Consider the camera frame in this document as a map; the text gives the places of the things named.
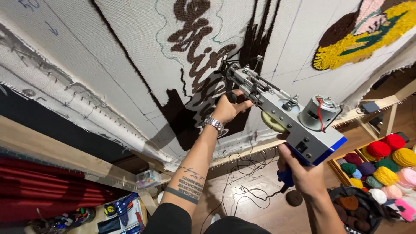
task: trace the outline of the purple yarn ball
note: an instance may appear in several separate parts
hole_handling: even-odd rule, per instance
[[[359,166],[357,166],[357,169],[363,176],[368,176],[376,171],[376,168],[370,162],[361,163]]]

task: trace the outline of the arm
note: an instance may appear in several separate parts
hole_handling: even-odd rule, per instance
[[[241,90],[233,90],[233,92],[237,96],[243,94]],[[251,106],[253,106],[253,103],[249,100],[240,104],[232,104],[225,95],[222,95],[212,118],[225,124],[233,120],[238,113],[245,112]],[[202,194],[217,137],[218,130],[209,124],[206,125],[172,176],[163,194],[161,204],[175,204],[192,216]]]
[[[324,165],[321,163],[316,167],[303,167],[285,144],[280,144],[278,149],[279,170],[285,171],[287,166],[292,169],[296,190],[305,199],[312,233],[346,233],[325,189]]]

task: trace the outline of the wristwatch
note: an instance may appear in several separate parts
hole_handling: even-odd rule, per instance
[[[218,130],[218,134],[221,134],[221,132],[224,129],[224,125],[222,123],[220,123],[218,120],[211,118],[209,116],[205,118],[204,123],[202,124],[202,128],[204,128],[205,125],[207,124],[214,126],[214,128]]]

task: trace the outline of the yellow tufted yarn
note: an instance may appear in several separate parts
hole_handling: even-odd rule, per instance
[[[370,162],[375,162],[377,161],[377,158],[371,156],[368,152],[367,152],[367,146],[365,146],[364,148],[361,149],[361,152],[363,153],[364,157],[369,160]]]
[[[402,167],[416,166],[416,153],[411,149],[401,148],[394,151],[392,159]]]
[[[391,186],[399,181],[399,177],[387,167],[379,167],[373,176],[386,186]]]
[[[364,188],[363,182],[361,182],[361,180],[355,179],[355,178],[351,178],[350,180],[351,180],[352,186],[357,187],[359,189]]]

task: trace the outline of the drawn arrow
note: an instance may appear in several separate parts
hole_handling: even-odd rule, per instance
[[[52,28],[52,26],[46,21],[45,21],[45,23],[50,27],[49,31],[51,31],[51,33],[55,34],[56,36],[59,35],[58,29]]]

